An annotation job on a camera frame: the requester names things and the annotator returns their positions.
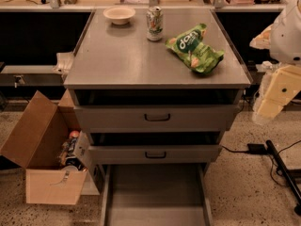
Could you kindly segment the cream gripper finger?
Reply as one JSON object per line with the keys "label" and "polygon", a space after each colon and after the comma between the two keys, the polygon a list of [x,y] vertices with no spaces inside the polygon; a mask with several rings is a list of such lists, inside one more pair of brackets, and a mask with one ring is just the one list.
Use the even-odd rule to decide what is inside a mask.
{"label": "cream gripper finger", "polygon": [[249,46],[260,50],[269,49],[271,28],[271,25],[267,26],[258,36],[251,40]]}
{"label": "cream gripper finger", "polygon": [[253,106],[252,120],[257,124],[273,120],[300,91],[300,66],[286,65],[267,72],[261,81],[260,96]]}

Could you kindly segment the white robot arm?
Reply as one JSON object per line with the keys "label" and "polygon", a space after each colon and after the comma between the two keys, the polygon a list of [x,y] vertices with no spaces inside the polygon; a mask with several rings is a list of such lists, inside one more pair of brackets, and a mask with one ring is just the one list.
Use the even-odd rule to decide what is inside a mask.
{"label": "white robot arm", "polygon": [[301,1],[290,0],[249,45],[268,49],[270,57],[279,62],[277,69],[268,70],[263,76],[253,105],[252,120],[264,125],[301,91]]}

